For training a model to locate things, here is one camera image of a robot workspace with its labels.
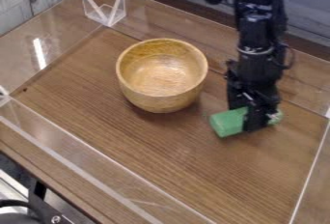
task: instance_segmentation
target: wooden table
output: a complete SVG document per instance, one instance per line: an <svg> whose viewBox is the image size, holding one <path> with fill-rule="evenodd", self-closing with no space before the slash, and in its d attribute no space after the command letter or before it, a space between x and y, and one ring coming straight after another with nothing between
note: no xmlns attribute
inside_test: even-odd
<svg viewBox="0 0 330 224"><path fill-rule="evenodd" d="M31 31L37 33L45 29L40 24L45 25L57 15L60 33L64 38L72 38L68 28L83 24L85 18L75 17L77 20L72 23L72 16L65 14L75 11L79 3L80 0L61 2L36 22L5 36L0 47L25 38ZM144 13L137 8L141 4ZM227 108L226 81L218 62L236 55L235 30L159 7L151 1L128 0L128 8L132 15L124 22L115 29L96 29L12 92L12 97L215 223L287 223L327 125L322 115L330 99L328 63L296 52L299 63L279 83L283 122L258 132L219 139L207 116ZM127 102L115 74L123 50L139 40L160 36L191 42L206 52L210 63L199 101L187 109L164 115L147 113ZM72 146L61 137L51 136L33 120L25 119L20 125L32 129L55 150L64 152ZM148 223L83 177L79 168L69 168L49 157L6 126L0 125L0 128L5 134L1 151L93 220ZM107 164L104 168L97 166L103 163L101 157L91 160L80 151L67 153L80 160L84 168L92 168L100 182L113 181Z"/></svg>

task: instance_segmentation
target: clear plastic bracket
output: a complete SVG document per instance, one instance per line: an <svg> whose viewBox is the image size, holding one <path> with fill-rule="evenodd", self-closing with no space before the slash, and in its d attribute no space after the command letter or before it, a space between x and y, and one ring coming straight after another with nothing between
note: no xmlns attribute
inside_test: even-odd
<svg viewBox="0 0 330 224"><path fill-rule="evenodd" d="M125 16L125 0L116 0L113 7L103 4L97 6L93 0L83 0L85 16L103 24L112 27Z"/></svg>

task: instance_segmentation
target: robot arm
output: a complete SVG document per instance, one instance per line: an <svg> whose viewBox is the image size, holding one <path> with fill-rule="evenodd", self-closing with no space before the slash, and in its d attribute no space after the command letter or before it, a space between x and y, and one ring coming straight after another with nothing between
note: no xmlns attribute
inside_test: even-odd
<svg viewBox="0 0 330 224"><path fill-rule="evenodd" d="M210 4L222 1L206 0ZM227 62L228 106L246 108L242 131L252 131L274 124L280 113L275 83L292 66L292 61L284 65L287 45L280 38L287 18L283 0L234 0L234 8L239 57Z"/></svg>

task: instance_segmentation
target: bowl rim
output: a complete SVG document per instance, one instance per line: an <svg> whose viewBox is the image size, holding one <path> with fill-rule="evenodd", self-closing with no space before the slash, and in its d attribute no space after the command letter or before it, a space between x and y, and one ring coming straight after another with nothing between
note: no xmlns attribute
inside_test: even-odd
<svg viewBox="0 0 330 224"><path fill-rule="evenodd" d="M192 48L202 56L202 60L203 60L203 65L204 65L204 68L203 68L203 72L202 72L202 76L200 76L200 79L198 81L198 83L190 88L187 89L184 92L179 93L179 94L175 94L175 95L168 95L168 96L156 96L156 95L147 95L144 93L141 93L140 91L135 90L131 88L131 85L128 84L128 82L124 80L123 76L121 76L121 73L120 73L120 64L121 64L121 61L127 55L127 53L137 46L140 46L141 44L144 44L145 42L153 42L153 41L171 41L171 42L179 42L184 45L187 45L190 48ZM135 44L132 44L120 54L119 56L119 59L117 59L117 62L116 62L116 74L117 74L117 77L120 79L120 82L125 84L125 87L129 88L131 91L133 91L135 93L139 93L140 95L145 96L145 97L155 97L155 98L169 98L169 97L176 97L187 92L190 92L191 90L194 90L200 84L202 82L204 81L206 79L206 76L207 76L207 72L208 72L208 62L207 62L207 59L204 57L204 54L202 53L202 51L194 46L191 45L188 42L183 42L180 40L176 40L176 39L169 39L169 38L156 38L156 39L151 39L151 40L145 40L145 41L141 41L141 42L137 42Z"/></svg>

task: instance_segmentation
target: wooden bowl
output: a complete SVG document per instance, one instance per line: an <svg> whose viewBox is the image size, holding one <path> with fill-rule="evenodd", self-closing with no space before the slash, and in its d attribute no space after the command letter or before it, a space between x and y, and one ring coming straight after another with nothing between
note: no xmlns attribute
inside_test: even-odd
<svg viewBox="0 0 330 224"><path fill-rule="evenodd" d="M167 113L188 106L199 96L207 61L188 43L155 39L123 52L116 74L129 102L145 111Z"/></svg>

